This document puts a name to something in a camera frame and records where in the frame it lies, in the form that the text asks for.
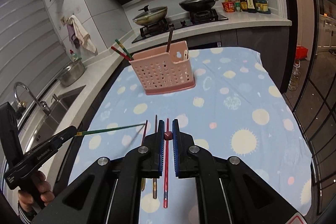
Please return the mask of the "dark maroon chopstick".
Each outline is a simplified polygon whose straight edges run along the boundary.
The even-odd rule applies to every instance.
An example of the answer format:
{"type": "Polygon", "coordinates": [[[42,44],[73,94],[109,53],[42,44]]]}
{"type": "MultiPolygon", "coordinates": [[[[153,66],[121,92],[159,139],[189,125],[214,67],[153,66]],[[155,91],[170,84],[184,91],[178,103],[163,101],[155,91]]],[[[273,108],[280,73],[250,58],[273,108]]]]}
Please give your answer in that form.
{"type": "Polygon", "coordinates": [[[145,122],[145,127],[144,127],[143,134],[142,134],[141,146],[143,146],[144,141],[145,141],[145,137],[146,137],[146,133],[147,133],[147,125],[148,125],[148,120],[146,120],[146,122],[145,122]]]}

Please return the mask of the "red glossy chopstick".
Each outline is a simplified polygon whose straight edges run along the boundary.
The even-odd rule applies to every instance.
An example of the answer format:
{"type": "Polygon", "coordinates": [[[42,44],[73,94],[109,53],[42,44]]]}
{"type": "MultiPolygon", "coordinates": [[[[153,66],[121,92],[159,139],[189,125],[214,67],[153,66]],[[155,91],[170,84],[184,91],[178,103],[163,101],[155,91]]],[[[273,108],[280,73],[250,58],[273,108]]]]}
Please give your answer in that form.
{"type": "Polygon", "coordinates": [[[168,208],[168,193],[169,193],[169,141],[173,138],[169,130],[169,118],[166,120],[166,131],[164,133],[165,139],[165,170],[164,170],[164,184],[163,184],[163,208],[168,208]]]}

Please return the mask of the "bright red chopstick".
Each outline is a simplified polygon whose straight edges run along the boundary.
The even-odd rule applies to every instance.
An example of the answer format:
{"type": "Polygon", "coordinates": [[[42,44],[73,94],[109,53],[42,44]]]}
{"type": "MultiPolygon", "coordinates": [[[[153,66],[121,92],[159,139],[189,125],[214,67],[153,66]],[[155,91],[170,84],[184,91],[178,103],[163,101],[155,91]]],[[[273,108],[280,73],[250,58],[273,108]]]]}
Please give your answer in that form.
{"type": "Polygon", "coordinates": [[[120,52],[117,48],[115,48],[114,46],[110,47],[113,51],[115,51],[116,53],[118,53],[120,56],[122,56],[124,59],[126,59],[127,61],[131,61],[131,59],[124,53],[120,52]]]}

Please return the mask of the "dark red patterned chopstick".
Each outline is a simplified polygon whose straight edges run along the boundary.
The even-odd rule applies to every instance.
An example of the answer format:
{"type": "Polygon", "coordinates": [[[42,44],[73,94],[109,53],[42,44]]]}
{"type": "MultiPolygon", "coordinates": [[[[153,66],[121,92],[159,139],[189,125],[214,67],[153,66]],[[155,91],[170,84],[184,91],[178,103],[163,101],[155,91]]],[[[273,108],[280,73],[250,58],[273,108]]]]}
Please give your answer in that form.
{"type": "Polygon", "coordinates": [[[169,37],[167,41],[167,46],[166,46],[166,52],[169,53],[170,50],[170,45],[173,37],[173,32],[174,32],[174,27],[169,27],[169,37]]]}

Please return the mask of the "white ceramic soup spoon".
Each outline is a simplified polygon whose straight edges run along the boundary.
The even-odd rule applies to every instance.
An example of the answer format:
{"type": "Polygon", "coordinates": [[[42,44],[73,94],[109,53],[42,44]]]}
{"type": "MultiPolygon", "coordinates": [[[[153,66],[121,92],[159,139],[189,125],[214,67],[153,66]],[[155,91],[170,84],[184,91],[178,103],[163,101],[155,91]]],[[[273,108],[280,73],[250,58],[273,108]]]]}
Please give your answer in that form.
{"type": "Polygon", "coordinates": [[[187,60],[188,58],[189,58],[189,52],[188,52],[188,50],[184,50],[183,59],[187,60]]]}

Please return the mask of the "gold flower spoon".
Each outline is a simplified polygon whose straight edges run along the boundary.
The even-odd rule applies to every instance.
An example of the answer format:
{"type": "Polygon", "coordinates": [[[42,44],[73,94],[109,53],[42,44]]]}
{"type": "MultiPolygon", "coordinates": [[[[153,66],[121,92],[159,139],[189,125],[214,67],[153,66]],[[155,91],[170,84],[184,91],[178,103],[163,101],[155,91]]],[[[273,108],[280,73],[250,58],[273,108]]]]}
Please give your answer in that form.
{"type": "Polygon", "coordinates": [[[141,180],[141,191],[145,190],[146,178],[142,178],[141,180]]]}

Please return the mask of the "pink perforated utensil holder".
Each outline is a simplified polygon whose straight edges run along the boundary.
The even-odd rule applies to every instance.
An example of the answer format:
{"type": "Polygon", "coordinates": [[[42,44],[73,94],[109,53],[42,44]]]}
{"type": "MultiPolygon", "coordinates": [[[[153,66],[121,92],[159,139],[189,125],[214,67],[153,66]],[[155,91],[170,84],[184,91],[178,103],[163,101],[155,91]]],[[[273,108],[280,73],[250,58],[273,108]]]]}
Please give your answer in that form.
{"type": "Polygon", "coordinates": [[[170,45],[145,50],[133,55],[130,62],[147,95],[178,92],[195,87],[195,79],[190,63],[190,55],[183,59],[187,42],[180,41],[170,45]]]}

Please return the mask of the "blue polka dot tablecloth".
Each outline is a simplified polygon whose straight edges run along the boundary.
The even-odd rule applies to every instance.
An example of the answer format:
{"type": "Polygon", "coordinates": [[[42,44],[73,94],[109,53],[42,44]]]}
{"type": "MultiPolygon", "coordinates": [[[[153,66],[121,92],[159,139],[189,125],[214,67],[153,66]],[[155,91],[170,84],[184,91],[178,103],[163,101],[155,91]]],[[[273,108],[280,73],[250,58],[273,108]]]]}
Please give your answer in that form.
{"type": "MultiPolygon", "coordinates": [[[[239,47],[193,50],[195,87],[148,96],[131,67],[108,91],[90,130],[177,119],[181,131],[214,156],[237,156],[301,214],[311,206],[311,152],[260,55],[239,47]]],[[[142,141],[145,126],[85,136],[70,180],[98,158],[123,157],[142,141]]]]}

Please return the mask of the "stainless steel bowl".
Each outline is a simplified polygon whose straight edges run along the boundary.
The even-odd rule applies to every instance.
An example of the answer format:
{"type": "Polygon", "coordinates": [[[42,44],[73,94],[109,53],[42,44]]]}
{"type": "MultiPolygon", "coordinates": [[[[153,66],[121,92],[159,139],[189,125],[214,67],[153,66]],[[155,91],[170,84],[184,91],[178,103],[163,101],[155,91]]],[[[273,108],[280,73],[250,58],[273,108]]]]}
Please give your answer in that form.
{"type": "Polygon", "coordinates": [[[76,82],[85,71],[84,64],[82,63],[81,59],[76,61],[72,61],[66,67],[64,67],[56,76],[56,79],[60,81],[60,83],[68,87],[76,82]]]}

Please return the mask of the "black gas stove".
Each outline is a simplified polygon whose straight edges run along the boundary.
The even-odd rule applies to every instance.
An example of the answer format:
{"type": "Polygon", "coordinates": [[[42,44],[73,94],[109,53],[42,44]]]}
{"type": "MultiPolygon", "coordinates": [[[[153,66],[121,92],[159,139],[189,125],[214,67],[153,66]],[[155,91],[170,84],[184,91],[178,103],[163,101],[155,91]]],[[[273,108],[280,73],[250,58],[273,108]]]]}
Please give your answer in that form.
{"type": "Polygon", "coordinates": [[[153,36],[169,32],[172,28],[179,30],[190,26],[199,24],[212,23],[218,21],[225,21],[228,18],[224,15],[218,14],[215,9],[199,12],[189,12],[185,17],[176,20],[160,19],[157,23],[150,24],[148,27],[140,28],[140,34],[131,43],[136,43],[153,36]]]}

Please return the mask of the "green dish soap bottle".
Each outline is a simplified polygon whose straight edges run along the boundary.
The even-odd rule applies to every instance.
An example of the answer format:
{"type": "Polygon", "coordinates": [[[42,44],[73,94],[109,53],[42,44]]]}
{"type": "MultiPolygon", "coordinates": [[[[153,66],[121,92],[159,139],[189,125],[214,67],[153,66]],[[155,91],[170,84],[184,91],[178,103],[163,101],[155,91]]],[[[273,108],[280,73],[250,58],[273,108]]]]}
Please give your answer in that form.
{"type": "Polygon", "coordinates": [[[72,60],[73,62],[75,62],[75,61],[77,61],[77,60],[80,60],[80,57],[78,56],[78,54],[77,54],[77,53],[74,53],[73,50],[70,50],[70,54],[71,54],[71,60],[72,60]]]}

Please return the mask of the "beige wok with lid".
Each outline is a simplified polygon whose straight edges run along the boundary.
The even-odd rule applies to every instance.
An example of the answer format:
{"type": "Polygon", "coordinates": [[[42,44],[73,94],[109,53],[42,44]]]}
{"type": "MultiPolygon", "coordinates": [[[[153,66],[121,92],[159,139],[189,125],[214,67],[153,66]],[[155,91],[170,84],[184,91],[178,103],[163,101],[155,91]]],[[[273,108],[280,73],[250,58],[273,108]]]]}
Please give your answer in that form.
{"type": "Polygon", "coordinates": [[[150,9],[149,6],[146,5],[144,8],[139,9],[141,13],[133,18],[133,22],[139,26],[154,24],[165,18],[167,10],[167,6],[154,7],[150,9]]]}

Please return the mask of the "white hanging towel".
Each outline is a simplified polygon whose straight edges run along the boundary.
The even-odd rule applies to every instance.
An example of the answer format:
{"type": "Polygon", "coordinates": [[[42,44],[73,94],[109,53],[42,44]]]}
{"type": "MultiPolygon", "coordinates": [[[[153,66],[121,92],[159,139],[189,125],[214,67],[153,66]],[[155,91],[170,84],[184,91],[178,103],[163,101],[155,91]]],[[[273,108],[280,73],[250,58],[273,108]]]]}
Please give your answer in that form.
{"type": "Polygon", "coordinates": [[[97,52],[96,46],[92,43],[91,36],[83,27],[80,20],[74,15],[71,15],[67,20],[68,26],[72,26],[74,36],[78,39],[79,45],[85,50],[95,54],[97,52]]]}

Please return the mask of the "clear bottle on floor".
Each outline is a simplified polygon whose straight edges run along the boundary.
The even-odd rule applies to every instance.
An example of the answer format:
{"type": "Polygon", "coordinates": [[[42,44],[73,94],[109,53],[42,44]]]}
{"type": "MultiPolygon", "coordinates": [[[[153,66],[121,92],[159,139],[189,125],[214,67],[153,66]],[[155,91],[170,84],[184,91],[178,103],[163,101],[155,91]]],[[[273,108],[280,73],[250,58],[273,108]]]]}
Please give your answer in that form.
{"type": "Polygon", "coordinates": [[[293,64],[293,70],[291,73],[289,85],[288,85],[289,91],[295,91],[298,88],[299,79],[301,75],[299,71],[300,66],[301,66],[300,60],[295,60],[293,64]]]}

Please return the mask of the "purple hanging cloth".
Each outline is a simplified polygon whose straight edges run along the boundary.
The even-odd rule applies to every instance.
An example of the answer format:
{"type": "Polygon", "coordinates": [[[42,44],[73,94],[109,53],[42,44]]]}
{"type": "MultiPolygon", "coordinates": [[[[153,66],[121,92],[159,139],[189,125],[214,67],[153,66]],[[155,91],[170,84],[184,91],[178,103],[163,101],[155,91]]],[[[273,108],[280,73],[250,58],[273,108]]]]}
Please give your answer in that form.
{"type": "Polygon", "coordinates": [[[75,34],[75,29],[72,26],[72,24],[67,24],[67,30],[68,30],[68,37],[70,42],[75,46],[75,48],[78,50],[80,48],[80,42],[75,34]]]}

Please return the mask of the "black wok with lid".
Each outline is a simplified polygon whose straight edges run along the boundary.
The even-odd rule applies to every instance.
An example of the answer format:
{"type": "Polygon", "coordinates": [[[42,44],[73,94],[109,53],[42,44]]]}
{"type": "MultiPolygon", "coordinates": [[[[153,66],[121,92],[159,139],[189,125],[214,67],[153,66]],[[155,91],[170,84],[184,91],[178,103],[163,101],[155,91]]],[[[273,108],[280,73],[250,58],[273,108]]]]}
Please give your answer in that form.
{"type": "Polygon", "coordinates": [[[200,12],[211,10],[218,0],[184,0],[180,7],[187,12],[200,12]]]}

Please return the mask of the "red instant noodle cup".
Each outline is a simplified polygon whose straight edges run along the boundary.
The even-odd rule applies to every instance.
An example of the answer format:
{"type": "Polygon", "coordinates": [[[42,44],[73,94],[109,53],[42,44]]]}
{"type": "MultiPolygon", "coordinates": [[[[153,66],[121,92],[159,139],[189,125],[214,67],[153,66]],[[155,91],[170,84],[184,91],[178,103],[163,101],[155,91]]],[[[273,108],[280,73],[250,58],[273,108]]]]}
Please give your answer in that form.
{"type": "Polygon", "coordinates": [[[222,2],[222,7],[224,9],[224,12],[235,12],[236,11],[234,1],[222,2]]]}

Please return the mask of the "small green lid jar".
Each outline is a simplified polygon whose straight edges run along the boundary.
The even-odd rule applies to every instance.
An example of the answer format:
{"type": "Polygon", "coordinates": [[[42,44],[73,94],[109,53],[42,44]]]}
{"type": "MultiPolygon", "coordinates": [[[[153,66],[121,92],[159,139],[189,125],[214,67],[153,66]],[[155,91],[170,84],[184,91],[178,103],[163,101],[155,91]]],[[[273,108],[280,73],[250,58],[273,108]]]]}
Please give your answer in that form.
{"type": "Polygon", "coordinates": [[[242,12],[241,4],[239,1],[235,1],[235,10],[236,12],[242,12]]]}

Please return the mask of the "amber sauce bottle yellow cap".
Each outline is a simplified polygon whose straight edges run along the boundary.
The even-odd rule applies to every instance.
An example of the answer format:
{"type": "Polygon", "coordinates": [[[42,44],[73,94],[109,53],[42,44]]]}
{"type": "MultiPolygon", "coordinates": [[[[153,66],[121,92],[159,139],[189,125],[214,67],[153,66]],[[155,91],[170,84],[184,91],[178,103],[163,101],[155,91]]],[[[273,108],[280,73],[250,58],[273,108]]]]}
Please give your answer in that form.
{"type": "Polygon", "coordinates": [[[248,11],[247,0],[240,0],[240,6],[242,11],[248,11]]]}

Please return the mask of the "red bag on floor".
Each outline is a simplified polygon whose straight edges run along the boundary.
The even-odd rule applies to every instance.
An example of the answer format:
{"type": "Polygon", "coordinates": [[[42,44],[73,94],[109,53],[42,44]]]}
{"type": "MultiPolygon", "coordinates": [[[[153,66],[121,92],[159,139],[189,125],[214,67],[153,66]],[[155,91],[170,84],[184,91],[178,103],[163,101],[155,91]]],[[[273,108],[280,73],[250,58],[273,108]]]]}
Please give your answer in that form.
{"type": "Polygon", "coordinates": [[[295,59],[296,60],[303,60],[307,58],[308,49],[303,46],[296,46],[295,51],[295,59]]]}

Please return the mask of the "condiment jars on teal tray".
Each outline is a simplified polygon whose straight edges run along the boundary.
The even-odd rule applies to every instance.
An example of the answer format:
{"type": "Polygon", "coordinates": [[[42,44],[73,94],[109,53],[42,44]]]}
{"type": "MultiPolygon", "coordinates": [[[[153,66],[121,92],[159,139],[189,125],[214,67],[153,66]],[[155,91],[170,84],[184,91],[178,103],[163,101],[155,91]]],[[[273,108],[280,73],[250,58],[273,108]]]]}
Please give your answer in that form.
{"type": "Polygon", "coordinates": [[[271,11],[268,7],[268,1],[266,0],[256,0],[256,10],[262,14],[271,14],[271,11]]]}

